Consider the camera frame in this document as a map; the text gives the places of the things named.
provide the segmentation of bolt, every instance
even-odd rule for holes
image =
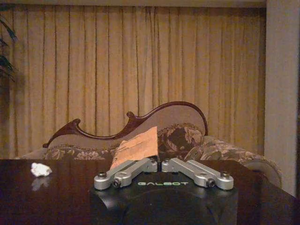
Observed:
[[[212,179],[212,178],[208,178],[208,180],[207,180],[207,182],[206,182],[206,186],[208,187],[208,188],[212,188],[212,187],[214,187],[215,186],[215,181]]]
[[[114,179],[112,182],[114,188],[119,188],[121,186],[121,181],[119,179]]]
[[[220,175],[221,175],[221,178],[223,178],[223,179],[229,179],[229,177],[230,177],[230,173],[227,171],[221,171]]]
[[[105,177],[107,177],[107,174],[106,174],[106,172],[99,172],[98,177],[99,178],[105,178]]]

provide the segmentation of beige curtain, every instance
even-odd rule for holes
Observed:
[[[8,104],[1,95],[0,157],[41,148],[75,118],[115,134],[127,111],[174,100],[196,104],[209,135],[263,153],[264,9],[17,5],[3,15],[18,71]]]

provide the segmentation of sofa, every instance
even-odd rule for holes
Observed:
[[[95,136],[84,132],[79,119],[58,130],[39,150],[20,159],[101,160],[109,168],[115,150],[124,140],[157,126],[158,159],[234,160],[274,185],[281,187],[281,172],[264,156],[254,154],[208,135],[203,112],[194,104],[176,101],[153,109],[144,116],[128,112],[127,125],[117,134]]]

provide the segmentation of wall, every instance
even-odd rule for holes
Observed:
[[[299,0],[267,1],[265,156],[295,196],[299,75]]]

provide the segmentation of crumpled tissue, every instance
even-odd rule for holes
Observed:
[[[31,170],[33,175],[35,175],[36,177],[39,176],[48,176],[49,174],[52,173],[52,170],[50,167],[41,164],[41,163],[33,163],[31,164]]]

